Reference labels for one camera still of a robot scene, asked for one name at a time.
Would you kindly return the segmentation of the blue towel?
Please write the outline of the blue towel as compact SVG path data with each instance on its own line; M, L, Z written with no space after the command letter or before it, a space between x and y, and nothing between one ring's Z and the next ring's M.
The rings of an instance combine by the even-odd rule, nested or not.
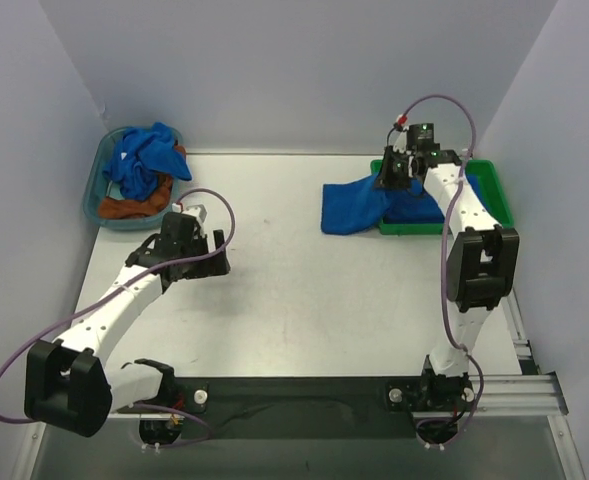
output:
M373 228L389 210L386 190L377 188L371 174L345 184L322 187L320 228L328 235L351 235Z
M392 224L442 224L444 215L437 202L413 181L406 190L388 193L389 208L384 220Z

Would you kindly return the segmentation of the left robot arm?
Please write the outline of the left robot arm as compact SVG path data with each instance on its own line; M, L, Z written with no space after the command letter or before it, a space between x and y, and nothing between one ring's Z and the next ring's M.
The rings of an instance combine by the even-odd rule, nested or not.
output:
M24 399L29 419L91 437L120 409L183 403L167 364L136 359L111 371L105 365L133 323L173 283L230 272L225 235L206 234L206 216L202 205L166 214L160 231L127 257L97 309L54 340L30 347Z

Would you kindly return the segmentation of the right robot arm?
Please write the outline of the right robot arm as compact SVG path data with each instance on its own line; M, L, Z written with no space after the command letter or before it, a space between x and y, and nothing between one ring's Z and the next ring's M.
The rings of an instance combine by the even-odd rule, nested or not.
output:
M387 146L374 186L401 191L413 181L444 215L440 297L445 334L428 360L435 374L462 377L486 320L512 290L520 238L488 212L454 152Z

